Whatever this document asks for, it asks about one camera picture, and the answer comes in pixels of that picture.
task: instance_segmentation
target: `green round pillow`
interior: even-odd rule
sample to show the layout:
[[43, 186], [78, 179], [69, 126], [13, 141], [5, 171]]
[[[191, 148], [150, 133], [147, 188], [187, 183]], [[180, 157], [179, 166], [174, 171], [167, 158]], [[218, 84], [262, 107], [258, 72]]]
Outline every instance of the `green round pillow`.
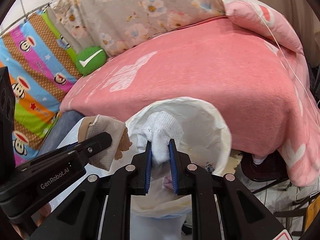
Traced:
[[101, 68], [107, 59], [108, 56], [101, 47], [90, 47], [79, 52], [76, 58], [76, 68], [85, 77]]

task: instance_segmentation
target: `metal bolt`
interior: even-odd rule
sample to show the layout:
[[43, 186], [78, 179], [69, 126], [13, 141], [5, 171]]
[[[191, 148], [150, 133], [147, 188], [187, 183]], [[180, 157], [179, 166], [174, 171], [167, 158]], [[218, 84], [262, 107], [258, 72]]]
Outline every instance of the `metal bolt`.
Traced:
[[129, 164], [128, 166], [125, 167], [125, 169], [127, 171], [134, 171], [136, 169], [136, 166], [132, 165], [132, 164]]
[[89, 182], [95, 182], [98, 179], [97, 175], [90, 175], [88, 177]]
[[236, 177], [231, 173], [228, 173], [226, 175], [226, 180], [228, 180], [228, 181], [234, 181], [235, 179], [236, 179]]
[[188, 168], [189, 171], [195, 171], [195, 170], [197, 169], [197, 165], [195, 165], [195, 164], [189, 164], [189, 165], [187, 166], [187, 168]]

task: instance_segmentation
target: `pink pillow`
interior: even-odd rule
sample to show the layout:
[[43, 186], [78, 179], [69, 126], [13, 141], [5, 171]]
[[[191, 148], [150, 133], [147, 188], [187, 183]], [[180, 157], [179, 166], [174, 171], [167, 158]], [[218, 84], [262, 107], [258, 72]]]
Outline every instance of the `pink pillow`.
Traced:
[[299, 37], [281, 13], [258, 0], [222, 1], [226, 15], [234, 24], [274, 41], [270, 31], [258, 16], [258, 12], [280, 45], [303, 55], [303, 48]]

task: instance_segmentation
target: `pink bed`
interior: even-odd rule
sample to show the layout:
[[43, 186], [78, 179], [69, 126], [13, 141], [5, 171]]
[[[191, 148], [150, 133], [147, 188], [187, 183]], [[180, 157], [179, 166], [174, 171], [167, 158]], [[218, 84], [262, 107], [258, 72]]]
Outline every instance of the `pink bed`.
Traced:
[[[305, 58], [283, 52], [308, 88]], [[119, 55], [81, 78], [60, 109], [126, 121], [154, 101], [181, 96], [219, 109], [232, 148], [259, 156], [278, 149], [295, 185], [310, 185], [318, 175], [319, 113], [275, 44], [226, 17], [158, 36]]]

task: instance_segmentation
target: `white check mark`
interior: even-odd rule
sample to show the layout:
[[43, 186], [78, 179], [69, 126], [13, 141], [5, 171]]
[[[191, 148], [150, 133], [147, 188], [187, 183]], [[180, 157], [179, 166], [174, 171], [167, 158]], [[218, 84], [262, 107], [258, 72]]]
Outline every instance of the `white check mark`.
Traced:
[[80, 64], [85, 67], [95, 56], [97, 56], [103, 49], [98, 50], [95, 54], [87, 58], [85, 61], [79, 60]]

